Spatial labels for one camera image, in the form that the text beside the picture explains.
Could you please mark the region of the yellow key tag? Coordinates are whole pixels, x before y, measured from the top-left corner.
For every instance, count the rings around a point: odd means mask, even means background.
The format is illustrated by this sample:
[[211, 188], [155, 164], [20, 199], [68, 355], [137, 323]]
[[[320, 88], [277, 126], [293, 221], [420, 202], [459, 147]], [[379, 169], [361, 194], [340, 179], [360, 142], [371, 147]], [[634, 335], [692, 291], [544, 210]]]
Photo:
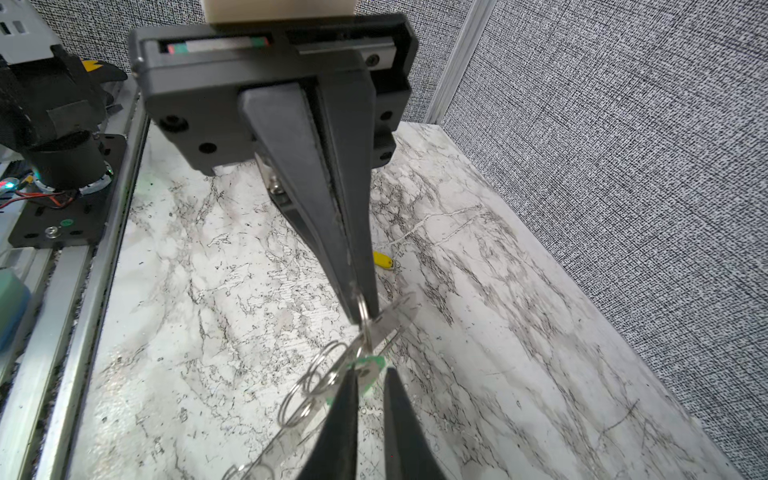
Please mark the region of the yellow key tag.
[[394, 268], [394, 261], [389, 256], [378, 251], [373, 252], [374, 264], [382, 269], [391, 270]]

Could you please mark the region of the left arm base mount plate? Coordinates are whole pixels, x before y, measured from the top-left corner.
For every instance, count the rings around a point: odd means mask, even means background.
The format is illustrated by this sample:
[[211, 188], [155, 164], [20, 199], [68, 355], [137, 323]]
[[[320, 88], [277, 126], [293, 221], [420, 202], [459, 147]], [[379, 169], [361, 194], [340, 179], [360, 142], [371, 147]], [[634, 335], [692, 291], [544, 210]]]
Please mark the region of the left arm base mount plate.
[[107, 135], [102, 144], [113, 173], [110, 184], [95, 193], [77, 197], [73, 193], [57, 195], [59, 205], [42, 197], [16, 203], [21, 210], [7, 238], [11, 247], [63, 248], [95, 245], [101, 241], [126, 158], [127, 139], [122, 135]]

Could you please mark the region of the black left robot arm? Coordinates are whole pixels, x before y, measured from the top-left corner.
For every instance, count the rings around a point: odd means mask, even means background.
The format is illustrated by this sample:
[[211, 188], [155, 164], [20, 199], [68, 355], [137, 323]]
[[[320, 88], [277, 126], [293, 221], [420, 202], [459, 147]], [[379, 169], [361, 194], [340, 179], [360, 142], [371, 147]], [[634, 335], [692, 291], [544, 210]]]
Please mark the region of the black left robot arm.
[[[417, 49], [402, 13], [146, 26], [128, 38], [149, 117], [205, 175], [259, 162], [272, 202], [355, 325], [379, 313], [371, 176], [395, 152]], [[1, 142], [44, 186], [105, 176], [94, 140], [102, 82], [31, 5], [2, 3]]]

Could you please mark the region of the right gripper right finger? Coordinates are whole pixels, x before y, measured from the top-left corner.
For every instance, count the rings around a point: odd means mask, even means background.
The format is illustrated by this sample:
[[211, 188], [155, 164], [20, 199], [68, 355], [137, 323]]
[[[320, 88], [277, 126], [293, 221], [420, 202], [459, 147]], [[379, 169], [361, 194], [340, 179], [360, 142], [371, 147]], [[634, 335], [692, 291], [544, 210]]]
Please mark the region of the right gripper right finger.
[[387, 369], [383, 398], [386, 478], [445, 480], [395, 368]]

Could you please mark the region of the green key tag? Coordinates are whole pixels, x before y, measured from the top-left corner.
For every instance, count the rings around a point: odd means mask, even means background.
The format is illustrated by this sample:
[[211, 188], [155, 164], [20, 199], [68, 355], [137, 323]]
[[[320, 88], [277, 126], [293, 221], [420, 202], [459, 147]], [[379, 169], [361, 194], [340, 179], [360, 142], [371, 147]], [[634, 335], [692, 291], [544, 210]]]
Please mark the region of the green key tag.
[[357, 376], [360, 395], [364, 395], [371, 388], [385, 367], [386, 360], [383, 356], [366, 356], [353, 362], [352, 368]]

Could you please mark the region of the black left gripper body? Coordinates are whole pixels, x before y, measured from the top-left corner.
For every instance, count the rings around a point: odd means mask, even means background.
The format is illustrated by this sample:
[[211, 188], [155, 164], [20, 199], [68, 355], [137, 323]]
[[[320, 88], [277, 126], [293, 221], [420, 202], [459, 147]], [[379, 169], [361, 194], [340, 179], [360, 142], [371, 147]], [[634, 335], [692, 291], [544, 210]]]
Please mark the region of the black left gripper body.
[[140, 27], [128, 37], [149, 117], [205, 175], [254, 155], [255, 137], [241, 121], [241, 92], [286, 83], [312, 89], [319, 78], [345, 71], [368, 75], [374, 94], [367, 163], [386, 165], [418, 47], [402, 13]]

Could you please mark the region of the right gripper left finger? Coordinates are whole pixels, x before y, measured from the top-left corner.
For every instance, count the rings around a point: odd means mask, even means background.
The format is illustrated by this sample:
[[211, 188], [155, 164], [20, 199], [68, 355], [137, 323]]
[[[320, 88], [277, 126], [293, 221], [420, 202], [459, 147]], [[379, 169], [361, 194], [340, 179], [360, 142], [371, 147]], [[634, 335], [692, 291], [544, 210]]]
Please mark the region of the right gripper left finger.
[[347, 371], [298, 480], [356, 478], [358, 402], [357, 374]]

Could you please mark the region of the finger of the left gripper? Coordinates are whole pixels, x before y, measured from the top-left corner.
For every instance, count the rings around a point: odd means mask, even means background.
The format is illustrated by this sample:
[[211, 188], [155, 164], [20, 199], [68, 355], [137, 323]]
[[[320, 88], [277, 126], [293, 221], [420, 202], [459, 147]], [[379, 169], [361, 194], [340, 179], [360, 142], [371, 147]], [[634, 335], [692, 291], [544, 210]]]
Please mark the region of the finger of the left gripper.
[[375, 88], [369, 73], [360, 69], [321, 76], [317, 94], [348, 248], [345, 297], [355, 318], [361, 316], [359, 300], [373, 318], [379, 313], [369, 219]]
[[358, 325], [357, 278], [304, 90], [297, 83], [253, 88], [240, 93], [238, 102], [256, 137], [255, 150], [293, 207], [291, 224], [311, 246], [350, 322]]

